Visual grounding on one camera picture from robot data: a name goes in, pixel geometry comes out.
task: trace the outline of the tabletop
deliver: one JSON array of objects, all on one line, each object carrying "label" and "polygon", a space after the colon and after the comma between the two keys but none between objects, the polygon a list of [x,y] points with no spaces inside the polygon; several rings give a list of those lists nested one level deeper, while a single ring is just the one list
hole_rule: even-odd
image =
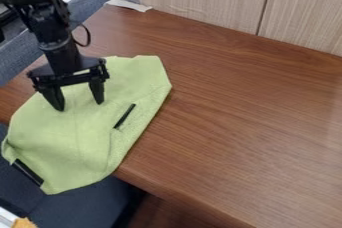
[{"label": "tabletop", "polygon": [[[173,84],[117,177],[222,227],[342,227],[341,59],[158,11],[86,25],[83,53],[158,55]],[[2,88],[0,121],[32,93]]]}]

